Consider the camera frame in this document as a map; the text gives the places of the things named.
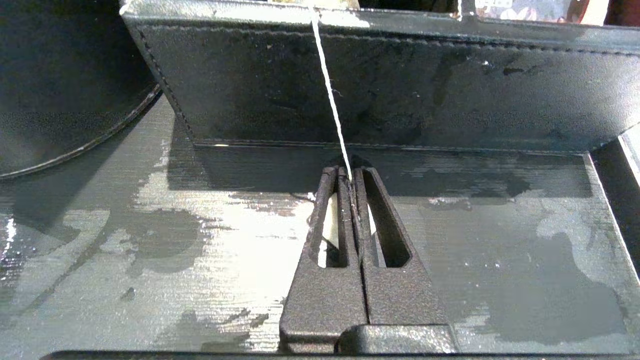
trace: white string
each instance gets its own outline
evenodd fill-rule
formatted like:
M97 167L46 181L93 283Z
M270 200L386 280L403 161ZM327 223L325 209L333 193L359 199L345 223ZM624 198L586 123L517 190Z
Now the white string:
M351 165L349 164L349 157L347 156L347 149L344 146L344 139L342 138L342 126L340 126L340 120L338 119L338 108L335 105L335 99L333 98L333 90L331 89L331 80L329 79L329 70L326 68L326 59L324 58L324 51L322 50L322 43L320 43L320 30L318 29L319 18L314 10L313 5L308 4L309 12L311 13L311 26L314 29L316 36L316 45L318 47L318 55L320 55L320 67L324 75L324 84L326 85L326 92L329 95L329 103L331 104L331 110L333 111L333 119L335 120L335 127L338 130L338 139L340 139L340 148L342 149L342 157L344 163L347 166L347 176L349 181L352 181Z

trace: gray painted surface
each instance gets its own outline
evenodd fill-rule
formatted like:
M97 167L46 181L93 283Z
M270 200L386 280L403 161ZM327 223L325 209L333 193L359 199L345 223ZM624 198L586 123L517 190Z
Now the gray painted surface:
M640 350L640 287L588 157L354 151L462 351ZM0 183L0 358L275 351L306 193L337 156L194 151L162 98L88 154Z

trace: wet surface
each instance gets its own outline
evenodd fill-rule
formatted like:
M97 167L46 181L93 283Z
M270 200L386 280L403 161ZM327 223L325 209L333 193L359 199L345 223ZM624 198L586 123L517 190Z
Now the wet surface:
M590 159L352 149L383 178L468 352L640 351L640 287ZM0 183L0 358L276 351L330 148L194 149L165 98Z

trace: black clamp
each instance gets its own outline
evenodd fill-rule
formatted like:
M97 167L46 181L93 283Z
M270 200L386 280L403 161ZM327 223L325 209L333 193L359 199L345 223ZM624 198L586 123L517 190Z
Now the black clamp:
M321 268L315 254L334 193L339 255L336 267ZM456 351L444 306L375 168L354 169L353 187L345 168L323 170L307 241L280 319L280 342L294 353Z

